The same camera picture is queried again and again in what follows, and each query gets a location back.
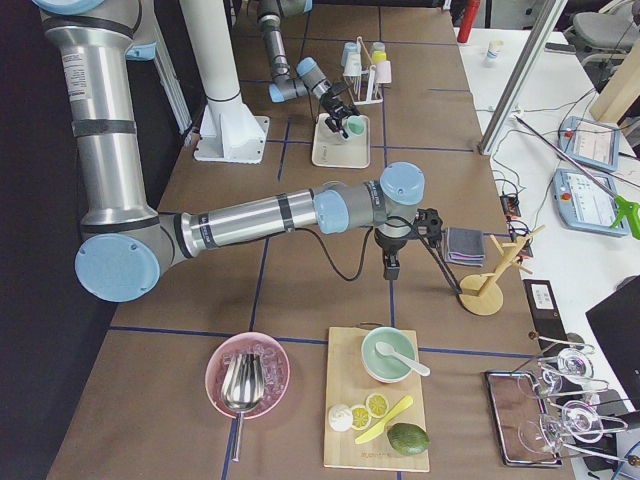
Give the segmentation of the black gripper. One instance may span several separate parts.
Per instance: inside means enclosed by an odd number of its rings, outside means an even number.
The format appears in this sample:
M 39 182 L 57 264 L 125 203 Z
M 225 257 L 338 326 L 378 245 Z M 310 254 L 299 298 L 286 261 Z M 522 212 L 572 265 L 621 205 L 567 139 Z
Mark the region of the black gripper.
M 344 121 L 350 116 L 359 116 L 360 112 L 353 104 L 344 104 L 340 95 L 349 89 L 347 84 L 332 84 L 320 97 L 320 104 L 329 114 L 325 120 L 329 129 L 342 139 L 348 139 L 349 134 L 344 129 Z
M 398 279 L 400 273 L 400 262 L 398 252 L 407 244 L 405 237 L 389 237 L 381 230 L 375 230 L 375 242 L 383 252 L 384 279 Z

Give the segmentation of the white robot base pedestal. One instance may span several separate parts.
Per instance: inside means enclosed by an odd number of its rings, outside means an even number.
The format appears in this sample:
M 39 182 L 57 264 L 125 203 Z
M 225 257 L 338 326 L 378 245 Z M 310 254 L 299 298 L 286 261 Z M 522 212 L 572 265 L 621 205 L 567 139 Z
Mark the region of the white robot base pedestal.
M 257 164 L 269 119 L 253 115 L 242 99 L 224 4 L 185 0 L 180 6 L 207 99 L 194 157 Z

